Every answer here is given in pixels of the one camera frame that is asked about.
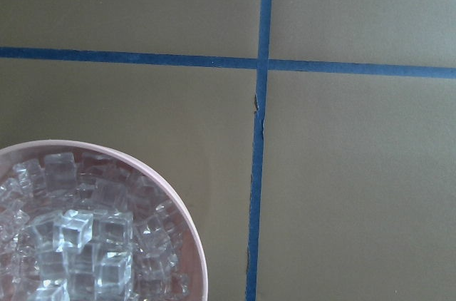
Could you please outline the clear ice cubes pile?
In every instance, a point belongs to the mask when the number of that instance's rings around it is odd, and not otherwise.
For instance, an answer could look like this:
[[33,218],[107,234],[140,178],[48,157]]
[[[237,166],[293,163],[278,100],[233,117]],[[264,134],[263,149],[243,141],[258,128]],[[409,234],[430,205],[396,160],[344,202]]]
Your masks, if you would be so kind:
[[186,229],[156,183],[109,156],[16,163],[1,178],[1,298],[183,300]]

